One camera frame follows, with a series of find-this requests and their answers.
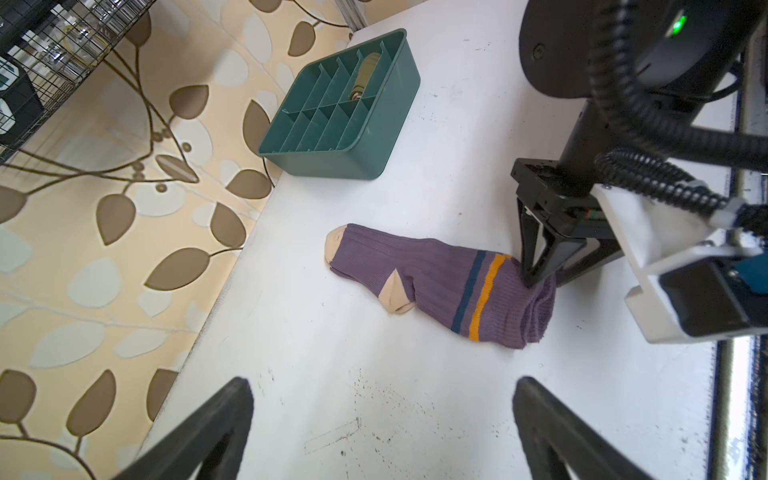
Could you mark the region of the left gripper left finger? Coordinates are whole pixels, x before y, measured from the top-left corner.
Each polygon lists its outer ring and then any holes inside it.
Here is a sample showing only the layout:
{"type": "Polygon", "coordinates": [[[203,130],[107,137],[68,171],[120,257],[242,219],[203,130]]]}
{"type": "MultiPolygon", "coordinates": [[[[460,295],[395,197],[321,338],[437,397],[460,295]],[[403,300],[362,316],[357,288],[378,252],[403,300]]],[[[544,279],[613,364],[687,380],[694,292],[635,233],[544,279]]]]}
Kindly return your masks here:
{"type": "Polygon", "coordinates": [[[249,382],[232,378],[118,479],[235,479],[251,428],[249,382]]]}

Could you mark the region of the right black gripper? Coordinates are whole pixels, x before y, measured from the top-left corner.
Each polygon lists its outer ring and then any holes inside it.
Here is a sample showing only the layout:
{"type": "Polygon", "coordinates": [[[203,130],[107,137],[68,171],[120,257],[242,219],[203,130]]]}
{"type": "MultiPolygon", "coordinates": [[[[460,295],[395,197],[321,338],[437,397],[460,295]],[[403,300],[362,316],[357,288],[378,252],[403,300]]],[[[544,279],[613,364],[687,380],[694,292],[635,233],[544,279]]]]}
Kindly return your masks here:
{"type": "Polygon", "coordinates": [[[526,287],[547,279],[566,285],[624,256],[598,201],[576,196],[556,167],[555,161],[519,158],[511,172],[526,287]]]}

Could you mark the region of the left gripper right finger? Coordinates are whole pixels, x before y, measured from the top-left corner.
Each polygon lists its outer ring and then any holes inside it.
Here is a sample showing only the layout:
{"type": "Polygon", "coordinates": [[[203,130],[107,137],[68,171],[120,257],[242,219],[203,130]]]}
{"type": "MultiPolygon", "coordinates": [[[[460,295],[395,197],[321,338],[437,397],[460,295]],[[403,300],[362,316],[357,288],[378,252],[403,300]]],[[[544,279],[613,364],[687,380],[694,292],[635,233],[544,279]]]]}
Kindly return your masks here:
{"type": "Polygon", "coordinates": [[[536,379],[518,380],[512,411],[534,479],[647,479],[536,379]]]}

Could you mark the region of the purple striped sock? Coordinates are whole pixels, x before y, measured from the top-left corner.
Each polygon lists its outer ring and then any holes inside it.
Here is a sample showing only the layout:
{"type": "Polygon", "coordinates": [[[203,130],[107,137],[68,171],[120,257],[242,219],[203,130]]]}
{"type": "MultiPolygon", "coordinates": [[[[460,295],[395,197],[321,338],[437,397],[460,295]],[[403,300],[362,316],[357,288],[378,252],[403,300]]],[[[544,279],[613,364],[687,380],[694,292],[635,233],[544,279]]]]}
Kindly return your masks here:
{"type": "Polygon", "coordinates": [[[476,342],[523,349],[543,338],[554,311],[554,278],[527,287],[520,262],[498,252],[347,224],[327,235],[324,259],[388,312],[418,308],[476,342]]]}

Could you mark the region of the green plastic divided tray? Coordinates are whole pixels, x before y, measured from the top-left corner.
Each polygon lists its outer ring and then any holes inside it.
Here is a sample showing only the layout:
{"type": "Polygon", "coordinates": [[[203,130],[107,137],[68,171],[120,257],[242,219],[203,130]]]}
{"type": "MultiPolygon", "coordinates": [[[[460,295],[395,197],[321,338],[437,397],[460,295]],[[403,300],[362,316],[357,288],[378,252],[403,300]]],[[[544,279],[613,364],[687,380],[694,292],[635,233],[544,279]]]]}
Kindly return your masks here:
{"type": "Polygon", "coordinates": [[[374,180],[384,171],[421,84],[407,32],[396,29],[305,66],[258,149],[292,176],[374,180]],[[381,58],[359,100],[362,60],[381,58]]]}

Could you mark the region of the green striped sock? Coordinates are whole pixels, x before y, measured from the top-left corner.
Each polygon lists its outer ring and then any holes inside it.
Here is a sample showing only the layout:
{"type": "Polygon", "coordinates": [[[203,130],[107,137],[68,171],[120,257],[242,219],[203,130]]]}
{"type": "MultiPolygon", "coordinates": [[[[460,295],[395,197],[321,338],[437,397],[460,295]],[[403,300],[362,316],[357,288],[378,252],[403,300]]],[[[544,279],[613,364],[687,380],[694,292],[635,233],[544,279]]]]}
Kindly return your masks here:
{"type": "Polygon", "coordinates": [[[362,63],[358,69],[358,74],[356,76],[354,86],[350,91],[350,95],[349,95],[350,100],[359,100],[363,96],[373,76],[373,73],[377,67],[377,64],[380,58],[381,58],[381,54],[378,52],[374,52],[374,53],[368,54],[362,60],[362,63]]]}

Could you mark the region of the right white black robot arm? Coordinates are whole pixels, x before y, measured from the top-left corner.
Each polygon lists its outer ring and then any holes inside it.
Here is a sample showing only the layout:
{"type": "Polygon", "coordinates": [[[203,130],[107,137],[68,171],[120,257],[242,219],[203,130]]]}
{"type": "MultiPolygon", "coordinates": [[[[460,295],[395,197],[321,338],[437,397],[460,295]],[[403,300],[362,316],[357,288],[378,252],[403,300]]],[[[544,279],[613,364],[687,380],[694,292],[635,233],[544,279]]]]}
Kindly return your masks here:
{"type": "Polygon", "coordinates": [[[531,1],[519,56],[531,86],[584,100],[556,162],[519,159],[526,286],[565,284],[620,257],[617,229],[590,192],[604,183],[711,218],[721,196],[693,185],[676,159],[767,169],[763,136],[696,127],[704,105],[744,80],[740,53],[766,17],[763,1],[531,1]]]}

